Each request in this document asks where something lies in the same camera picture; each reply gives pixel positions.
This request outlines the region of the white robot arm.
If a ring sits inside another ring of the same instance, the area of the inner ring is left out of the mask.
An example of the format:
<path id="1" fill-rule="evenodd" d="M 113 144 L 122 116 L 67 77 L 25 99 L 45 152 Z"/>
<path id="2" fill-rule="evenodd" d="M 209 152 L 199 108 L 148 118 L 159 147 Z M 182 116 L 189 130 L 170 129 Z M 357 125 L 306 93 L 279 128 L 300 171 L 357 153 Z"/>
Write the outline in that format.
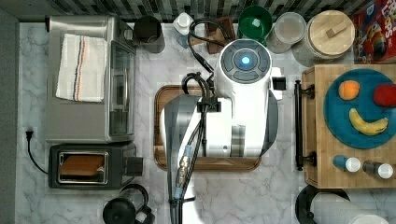
<path id="1" fill-rule="evenodd" d="M 183 93 L 160 115 L 172 224 L 198 218 L 191 176 L 199 158 L 259 158 L 271 147 L 285 89 L 268 49 L 252 39 L 227 44 L 210 78 L 182 79 Z"/>

